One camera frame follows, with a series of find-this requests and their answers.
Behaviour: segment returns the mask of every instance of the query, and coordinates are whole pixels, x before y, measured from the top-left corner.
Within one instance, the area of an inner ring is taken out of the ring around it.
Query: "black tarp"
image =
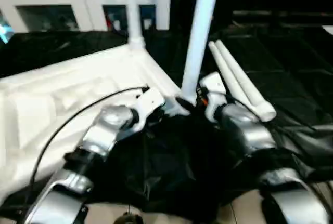
[[[323,29],[229,28],[210,36],[222,39],[264,97],[277,110],[272,134],[281,153],[250,157],[231,169],[225,137],[200,114],[176,116],[120,142],[108,164],[96,169],[91,201],[131,203],[145,211],[181,215],[196,221],[214,218],[226,203],[255,188],[259,171],[296,167],[307,181],[333,179],[333,36]],[[146,47],[180,86],[187,38],[150,32]],[[125,43],[106,32],[15,35],[0,49],[7,76]],[[202,75],[216,71],[206,50]],[[19,203],[19,194],[6,204]]]

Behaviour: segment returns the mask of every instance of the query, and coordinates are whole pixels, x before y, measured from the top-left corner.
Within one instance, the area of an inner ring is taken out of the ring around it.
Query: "black cable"
[[[35,163],[35,166],[34,166],[34,169],[33,169],[33,172],[32,172],[32,175],[30,177],[30,181],[29,181],[29,185],[28,185],[28,192],[27,192],[27,195],[25,197],[25,201],[24,201],[24,206],[28,206],[28,202],[30,200],[30,198],[32,197],[32,194],[33,194],[33,190],[34,190],[34,184],[35,184],[35,181],[36,181],[36,174],[37,174],[37,171],[38,171],[38,167],[41,163],[41,160],[43,158],[43,155],[45,153],[45,151],[47,150],[47,148],[49,147],[49,145],[51,144],[51,142],[53,141],[53,139],[56,137],[56,135],[70,122],[72,121],[75,117],[77,117],[78,115],[80,115],[82,112],[84,112],[85,110],[89,109],[90,107],[110,98],[110,97],[113,97],[115,95],[118,95],[118,94],[121,94],[121,93],[124,93],[126,91],[130,91],[130,90],[139,90],[139,89],[145,89],[146,87],[133,87],[133,88],[128,88],[128,89],[124,89],[124,90],[120,90],[120,91],[117,91],[115,93],[112,93],[112,94],[109,94],[109,95],[106,95],[100,99],[98,99],[97,101],[93,102],[93,103],[90,103],[88,104],[87,106],[85,106],[84,108],[80,109],[79,111],[77,111],[75,114],[73,114],[70,118],[68,118],[60,127],[57,128],[57,130],[52,134],[52,136],[48,139],[48,141],[46,142],[46,144],[44,145],[44,147],[42,148],[38,158],[37,158],[37,161]]]

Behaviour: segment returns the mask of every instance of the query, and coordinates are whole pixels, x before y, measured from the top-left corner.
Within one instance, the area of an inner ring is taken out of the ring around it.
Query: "white cylindrical rod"
[[[216,41],[216,47],[218,48],[222,59],[224,59],[225,64],[227,64],[229,70],[231,70],[234,77],[238,81],[238,84],[250,101],[251,105],[256,108],[258,115],[262,118],[263,121],[269,121],[273,119],[276,116],[274,107],[264,99],[255,85],[231,55],[229,50],[224,46],[222,41]]]
[[[182,95],[196,104],[196,87],[216,0],[197,0],[186,57]]]
[[[141,31],[139,6],[136,0],[127,0],[126,14],[129,27],[130,47],[132,49],[145,48],[145,41]]]
[[[243,69],[240,67],[240,65],[237,63],[222,41],[216,41],[216,46],[220,51],[224,61],[233,72],[246,96],[249,98],[251,104],[256,107],[265,101],[264,97],[260,94],[258,89],[254,86],[252,81],[249,79],[249,77],[246,75],[246,73],[243,71]]]
[[[215,59],[215,62],[217,64],[217,67],[219,67],[220,72],[224,78],[225,83],[227,84],[231,94],[233,97],[238,99],[239,101],[246,104],[248,107],[251,106],[251,103],[249,102],[247,96],[245,95],[244,91],[238,84],[238,81],[234,77],[232,71],[229,69],[227,63],[224,61],[222,55],[220,54],[218,48],[216,47],[214,42],[210,42],[208,44],[209,49],[212,52],[212,55]]]

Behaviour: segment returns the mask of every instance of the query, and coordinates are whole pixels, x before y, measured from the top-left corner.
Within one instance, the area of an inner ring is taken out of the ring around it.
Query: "black plastic sheet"
[[[290,166],[307,182],[333,179],[333,36],[323,29],[233,28],[218,32],[264,97],[277,110],[271,132],[277,152],[232,157],[223,133],[195,113],[175,116],[119,142],[96,168],[91,202],[131,203],[143,211],[207,222],[218,203],[256,188],[257,175]],[[179,85],[188,40],[171,32],[146,35],[146,48]],[[0,49],[8,76],[125,43],[103,32],[15,35]],[[217,67],[206,50],[202,75]],[[6,204],[20,204],[22,190]]]

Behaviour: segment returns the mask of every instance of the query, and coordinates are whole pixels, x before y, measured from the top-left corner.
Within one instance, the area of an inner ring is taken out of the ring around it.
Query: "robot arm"
[[[87,214],[84,202],[94,186],[89,172],[106,161],[118,140],[142,130],[146,118],[163,104],[163,96],[152,88],[131,107],[103,108],[76,149],[65,155],[63,168],[51,177],[23,223],[83,223]]]
[[[226,146],[237,157],[245,160],[257,151],[278,150],[270,131],[256,116],[243,106],[227,103],[218,73],[205,77],[200,85],[208,90],[207,119],[224,130]],[[330,223],[323,204],[293,168],[262,171],[257,183],[264,197],[262,208],[267,223]]]

